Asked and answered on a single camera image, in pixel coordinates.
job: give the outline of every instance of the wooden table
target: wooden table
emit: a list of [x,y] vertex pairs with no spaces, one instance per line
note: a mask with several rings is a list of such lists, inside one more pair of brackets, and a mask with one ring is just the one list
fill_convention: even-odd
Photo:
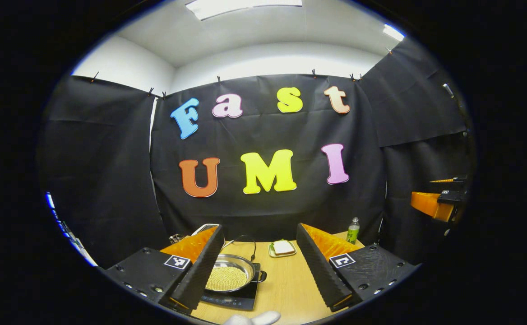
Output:
[[[335,234],[345,239],[347,232]],[[260,263],[261,269],[268,273],[265,281],[258,284],[255,306],[252,311],[241,311],[200,301],[191,315],[200,319],[222,324],[234,314],[255,317],[266,311],[277,311],[282,315],[276,325],[296,325],[309,323],[328,317],[332,312],[324,303],[315,285],[309,267],[296,241],[291,241],[297,253],[292,256],[273,258],[268,253],[269,242],[258,242],[254,263]],[[358,247],[364,247],[356,241]],[[240,255],[250,259],[253,242],[234,242],[222,250],[222,253]]]

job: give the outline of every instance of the ceiling light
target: ceiling light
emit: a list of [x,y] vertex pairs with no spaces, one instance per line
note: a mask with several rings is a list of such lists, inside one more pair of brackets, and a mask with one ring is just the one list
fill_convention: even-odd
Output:
[[186,4],[199,20],[222,13],[261,6],[300,6],[301,0],[195,0]]
[[404,35],[402,35],[399,31],[396,31],[394,27],[386,24],[384,25],[384,33],[390,35],[391,37],[397,39],[398,41],[402,41],[404,39]]

